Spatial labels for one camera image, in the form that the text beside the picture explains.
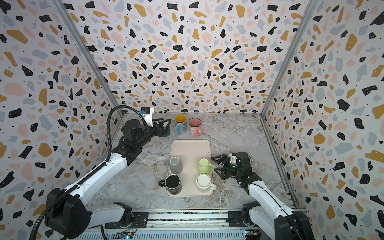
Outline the light green mug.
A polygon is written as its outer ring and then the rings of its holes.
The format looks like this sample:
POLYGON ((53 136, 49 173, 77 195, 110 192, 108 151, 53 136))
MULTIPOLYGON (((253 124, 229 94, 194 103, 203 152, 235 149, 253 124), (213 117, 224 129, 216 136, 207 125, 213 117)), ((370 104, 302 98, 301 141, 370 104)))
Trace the light green mug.
POLYGON ((198 174, 211 175, 215 168, 216 166, 210 163, 208 159, 200 159, 198 165, 198 174))

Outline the white cream mug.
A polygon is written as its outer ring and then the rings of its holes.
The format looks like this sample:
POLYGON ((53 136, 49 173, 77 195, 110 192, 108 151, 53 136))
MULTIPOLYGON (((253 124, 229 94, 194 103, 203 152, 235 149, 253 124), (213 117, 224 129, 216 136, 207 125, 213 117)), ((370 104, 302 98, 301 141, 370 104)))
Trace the white cream mug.
POLYGON ((212 182, 212 178, 208 174, 198 175, 196 184, 198 191, 201 193, 208 193, 217 189, 217 186, 212 182))

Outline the black mug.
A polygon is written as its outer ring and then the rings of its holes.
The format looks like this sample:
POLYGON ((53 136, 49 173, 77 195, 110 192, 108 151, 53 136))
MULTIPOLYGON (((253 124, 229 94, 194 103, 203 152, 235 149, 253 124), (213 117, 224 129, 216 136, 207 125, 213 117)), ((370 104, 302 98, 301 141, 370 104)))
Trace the black mug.
POLYGON ((171 195, 177 195, 182 190, 182 184, 179 176, 172 174, 166 177, 165 180, 159 181, 159 186, 166 188, 171 195))

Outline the grey handleless cup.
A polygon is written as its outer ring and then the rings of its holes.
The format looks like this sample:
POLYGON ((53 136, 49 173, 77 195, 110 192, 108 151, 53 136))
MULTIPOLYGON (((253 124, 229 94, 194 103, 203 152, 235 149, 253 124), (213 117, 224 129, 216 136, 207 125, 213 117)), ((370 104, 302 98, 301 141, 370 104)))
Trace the grey handleless cup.
POLYGON ((183 164, 179 157, 172 157, 169 162, 169 170, 172 174, 178 175, 183 171, 183 164))

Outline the circuit board right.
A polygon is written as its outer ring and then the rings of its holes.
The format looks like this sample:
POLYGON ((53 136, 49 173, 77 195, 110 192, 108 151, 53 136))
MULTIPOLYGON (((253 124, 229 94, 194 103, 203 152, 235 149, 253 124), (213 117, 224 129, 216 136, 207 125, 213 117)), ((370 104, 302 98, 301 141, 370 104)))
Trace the circuit board right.
POLYGON ((256 230, 246 230, 245 238, 246 240, 260 240, 262 231, 260 229, 256 230))

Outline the light blue yellow-inside mug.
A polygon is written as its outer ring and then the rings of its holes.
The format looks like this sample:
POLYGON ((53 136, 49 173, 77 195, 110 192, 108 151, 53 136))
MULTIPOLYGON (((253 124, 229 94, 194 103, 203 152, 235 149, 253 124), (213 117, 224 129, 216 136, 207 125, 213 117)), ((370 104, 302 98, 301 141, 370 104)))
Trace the light blue yellow-inside mug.
POLYGON ((181 135, 185 133, 188 129, 187 127, 187 117, 184 115, 178 115, 175 117, 175 133, 181 135))

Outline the beige rectangular tray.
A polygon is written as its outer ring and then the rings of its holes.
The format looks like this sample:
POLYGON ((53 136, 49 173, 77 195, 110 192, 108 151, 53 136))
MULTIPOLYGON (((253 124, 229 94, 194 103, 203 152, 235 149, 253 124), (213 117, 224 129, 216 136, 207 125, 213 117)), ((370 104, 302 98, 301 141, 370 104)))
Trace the beige rectangular tray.
POLYGON ((177 195, 172 195, 167 189, 168 197, 208 197, 214 190, 203 192, 199 189, 196 179, 198 165, 201 159, 211 158, 211 143, 208 140, 175 140, 171 145, 170 157, 178 157, 183 165, 183 170, 178 174, 182 189, 177 195))

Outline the pink glass mug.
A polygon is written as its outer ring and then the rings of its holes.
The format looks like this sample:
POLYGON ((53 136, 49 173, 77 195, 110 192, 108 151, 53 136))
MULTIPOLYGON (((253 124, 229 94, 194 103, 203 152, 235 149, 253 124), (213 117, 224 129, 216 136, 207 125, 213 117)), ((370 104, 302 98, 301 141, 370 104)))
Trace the pink glass mug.
POLYGON ((202 121, 199 118, 193 118, 189 121, 190 135, 194 138, 203 134, 202 121))

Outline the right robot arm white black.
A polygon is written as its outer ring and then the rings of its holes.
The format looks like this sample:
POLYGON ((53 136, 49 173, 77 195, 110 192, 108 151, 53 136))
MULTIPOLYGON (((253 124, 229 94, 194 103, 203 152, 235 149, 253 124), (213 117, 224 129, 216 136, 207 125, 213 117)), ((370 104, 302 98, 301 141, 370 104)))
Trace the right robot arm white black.
POLYGON ((222 166, 215 169, 222 180, 235 179, 255 199, 243 205, 241 219, 245 225, 257 225, 272 240, 315 238, 307 215, 285 205, 268 189, 262 178, 253 172, 252 159, 248 153, 219 155, 211 160, 222 166))

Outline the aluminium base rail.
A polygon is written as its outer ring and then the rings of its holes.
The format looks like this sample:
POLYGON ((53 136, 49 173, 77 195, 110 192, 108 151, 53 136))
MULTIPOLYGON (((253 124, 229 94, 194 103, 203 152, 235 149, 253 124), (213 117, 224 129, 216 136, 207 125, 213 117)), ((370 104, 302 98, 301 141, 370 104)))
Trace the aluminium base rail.
POLYGON ((118 232, 134 232, 133 240, 245 240, 246 230, 260 229, 261 240, 271 240, 257 225, 245 225, 239 209, 134 211, 126 228, 108 223, 80 234, 78 240, 113 240, 118 232))

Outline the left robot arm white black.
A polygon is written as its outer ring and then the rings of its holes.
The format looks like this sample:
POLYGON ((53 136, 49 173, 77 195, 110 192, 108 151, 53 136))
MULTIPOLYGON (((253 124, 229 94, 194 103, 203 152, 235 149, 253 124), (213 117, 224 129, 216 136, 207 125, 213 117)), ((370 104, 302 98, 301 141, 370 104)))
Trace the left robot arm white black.
POLYGON ((48 194, 45 225, 68 239, 75 239, 89 228, 109 223, 122 228, 135 224, 132 208, 121 202, 98 210, 88 210, 86 206, 103 185, 138 157, 153 137, 168 135, 171 122, 155 119, 152 126, 144 126, 136 119, 127 121, 122 127, 123 136, 108 161, 66 189, 56 188, 48 194))

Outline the green circuit board left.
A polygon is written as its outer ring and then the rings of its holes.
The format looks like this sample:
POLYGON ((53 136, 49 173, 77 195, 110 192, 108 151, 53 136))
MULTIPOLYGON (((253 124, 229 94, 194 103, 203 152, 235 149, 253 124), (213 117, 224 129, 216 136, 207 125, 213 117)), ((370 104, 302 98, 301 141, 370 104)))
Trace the green circuit board left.
POLYGON ((134 232, 118 232, 114 234, 113 240, 132 240, 134 232))

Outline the dark green mug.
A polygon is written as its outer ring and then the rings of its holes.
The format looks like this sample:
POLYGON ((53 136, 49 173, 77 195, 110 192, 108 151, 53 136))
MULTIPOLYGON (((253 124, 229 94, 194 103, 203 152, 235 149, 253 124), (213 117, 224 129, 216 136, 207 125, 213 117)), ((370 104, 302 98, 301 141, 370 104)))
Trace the dark green mug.
POLYGON ((166 129, 166 132, 164 133, 163 138, 166 138, 166 137, 168 137, 169 135, 170 135, 170 127, 168 127, 168 128, 166 129))

